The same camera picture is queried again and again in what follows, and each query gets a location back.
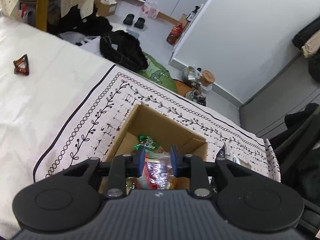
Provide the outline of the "clear packet with crackers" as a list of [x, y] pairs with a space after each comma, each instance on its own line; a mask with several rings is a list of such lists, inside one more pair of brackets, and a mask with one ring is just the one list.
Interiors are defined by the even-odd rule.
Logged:
[[[223, 158], [223, 159], [230, 160], [249, 170], [252, 168], [249, 163], [244, 162], [236, 154], [232, 153], [230, 147], [226, 143], [224, 143], [224, 145], [219, 149], [219, 151], [216, 154], [216, 158]], [[218, 193], [215, 177], [210, 177], [210, 186], [213, 189], [214, 193]]]

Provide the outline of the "glass jar on floor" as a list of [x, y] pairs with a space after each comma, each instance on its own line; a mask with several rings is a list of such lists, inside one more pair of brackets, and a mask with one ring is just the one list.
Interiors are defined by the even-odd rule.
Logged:
[[185, 67], [181, 71], [182, 81], [188, 86], [195, 87], [200, 83], [201, 73], [194, 67]]

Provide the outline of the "cardboard box with tissues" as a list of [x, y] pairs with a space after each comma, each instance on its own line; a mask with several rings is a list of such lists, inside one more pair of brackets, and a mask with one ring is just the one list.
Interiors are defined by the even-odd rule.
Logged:
[[117, 8], [116, 0], [100, 0], [97, 4], [97, 14], [102, 17], [114, 15]]

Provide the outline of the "pink plastic bag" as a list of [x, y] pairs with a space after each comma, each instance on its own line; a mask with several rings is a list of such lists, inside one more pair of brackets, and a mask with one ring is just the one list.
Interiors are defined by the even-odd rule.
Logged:
[[156, 19], [159, 13], [157, 3], [145, 1], [142, 5], [142, 13], [148, 18]]

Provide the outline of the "jar with wooden lid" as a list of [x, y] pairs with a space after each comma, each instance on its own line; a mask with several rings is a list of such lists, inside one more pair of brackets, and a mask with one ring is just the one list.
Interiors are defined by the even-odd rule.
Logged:
[[200, 77], [200, 83], [201, 83], [202, 89], [204, 89], [205, 91], [212, 90], [212, 86], [214, 82], [215, 82], [214, 75], [210, 71], [204, 70]]

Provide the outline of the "black slipper left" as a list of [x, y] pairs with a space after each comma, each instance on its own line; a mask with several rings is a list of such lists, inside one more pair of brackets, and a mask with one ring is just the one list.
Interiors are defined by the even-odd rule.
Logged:
[[123, 24], [132, 25], [134, 18], [135, 18], [134, 14], [127, 14], [127, 16], [123, 20]]

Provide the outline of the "black bag on floor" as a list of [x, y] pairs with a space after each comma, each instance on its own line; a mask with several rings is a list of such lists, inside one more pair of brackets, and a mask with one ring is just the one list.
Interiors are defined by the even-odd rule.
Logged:
[[139, 40], [123, 30], [101, 36], [99, 48], [104, 58], [133, 72], [148, 68]]

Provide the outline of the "small orange snack packet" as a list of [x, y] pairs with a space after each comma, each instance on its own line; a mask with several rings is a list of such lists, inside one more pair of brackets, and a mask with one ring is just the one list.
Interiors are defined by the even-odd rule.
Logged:
[[145, 155], [142, 175], [136, 179], [139, 189], [172, 190], [177, 186], [170, 154], [149, 152]]

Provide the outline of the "brown cardboard box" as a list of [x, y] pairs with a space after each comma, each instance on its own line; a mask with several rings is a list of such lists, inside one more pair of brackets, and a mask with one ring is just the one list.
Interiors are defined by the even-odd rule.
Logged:
[[[146, 105], [135, 105], [108, 150], [106, 160], [112, 162], [119, 155], [134, 155], [139, 135], [153, 137], [163, 148], [163, 153], [170, 154], [170, 147], [176, 145], [181, 155], [192, 154], [201, 157], [203, 162], [206, 160], [208, 143], [202, 136]], [[188, 178], [176, 179], [175, 189], [189, 190]]]

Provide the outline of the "small green snack packet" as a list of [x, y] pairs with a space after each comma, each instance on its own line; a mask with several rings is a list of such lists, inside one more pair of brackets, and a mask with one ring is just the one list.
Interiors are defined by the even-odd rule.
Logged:
[[159, 145], [153, 137], [148, 135], [139, 135], [138, 144], [134, 146], [134, 149], [137, 150], [142, 146], [145, 147], [146, 152], [163, 153], [161, 145]]

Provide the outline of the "red oil bottle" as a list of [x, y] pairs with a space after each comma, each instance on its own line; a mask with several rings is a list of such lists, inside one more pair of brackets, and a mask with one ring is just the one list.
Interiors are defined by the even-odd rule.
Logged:
[[178, 22], [178, 24], [176, 24], [170, 31], [167, 37], [167, 42], [170, 45], [175, 45], [176, 41], [180, 38], [182, 32], [183, 32], [183, 23]]

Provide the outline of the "black slipper right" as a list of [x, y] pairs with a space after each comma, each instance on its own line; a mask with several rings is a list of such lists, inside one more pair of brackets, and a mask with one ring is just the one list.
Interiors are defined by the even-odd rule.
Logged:
[[137, 19], [137, 21], [134, 24], [134, 27], [138, 28], [138, 29], [143, 29], [144, 28], [144, 24], [145, 24], [145, 19], [142, 17], [139, 17]]

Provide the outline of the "brown hair claw clip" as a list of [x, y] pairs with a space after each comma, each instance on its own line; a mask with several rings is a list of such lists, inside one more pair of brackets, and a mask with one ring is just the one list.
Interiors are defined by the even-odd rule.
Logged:
[[27, 54], [24, 54], [20, 59], [13, 61], [14, 74], [29, 75], [29, 60]]

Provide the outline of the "black slipper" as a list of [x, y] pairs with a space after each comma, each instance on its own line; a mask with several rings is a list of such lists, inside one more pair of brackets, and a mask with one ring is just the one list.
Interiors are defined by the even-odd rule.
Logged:
[[134, 18], [135, 18], [134, 14], [127, 14], [127, 16], [123, 20], [123, 24], [132, 25]]
[[137, 19], [137, 21], [134, 24], [134, 27], [138, 28], [138, 29], [143, 29], [144, 28], [144, 24], [145, 24], [145, 19], [142, 17], [139, 17]]

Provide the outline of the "green floor mat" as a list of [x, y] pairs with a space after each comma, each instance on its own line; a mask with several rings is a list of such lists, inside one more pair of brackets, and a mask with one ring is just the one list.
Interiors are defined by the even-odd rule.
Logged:
[[143, 54], [147, 59], [148, 67], [145, 70], [139, 71], [138, 74], [157, 85], [177, 93], [175, 80], [170, 76], [169, 71], [148, 53], [144, 52]]

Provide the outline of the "patterned white cloth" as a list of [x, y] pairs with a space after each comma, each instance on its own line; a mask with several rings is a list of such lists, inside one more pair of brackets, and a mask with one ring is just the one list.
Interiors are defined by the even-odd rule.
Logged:
[[164, 152], [176, 145], [181, 154], [211, 162], [226, 146], [243, 165], [280, 181], [279, 165], [267, 140], [117, 66], [91, 78], [59, 116], [34, 165], [33, 180], [91, 157], [109, 161], [131, 153], [141, 135], [151, 137]]

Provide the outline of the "black clothes pile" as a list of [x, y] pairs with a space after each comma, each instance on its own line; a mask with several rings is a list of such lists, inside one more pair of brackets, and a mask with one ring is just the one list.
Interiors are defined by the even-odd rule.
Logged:
[[319, 17], [299, 31], [292, 43], [309, 60], [308, 72], [319, 82]]

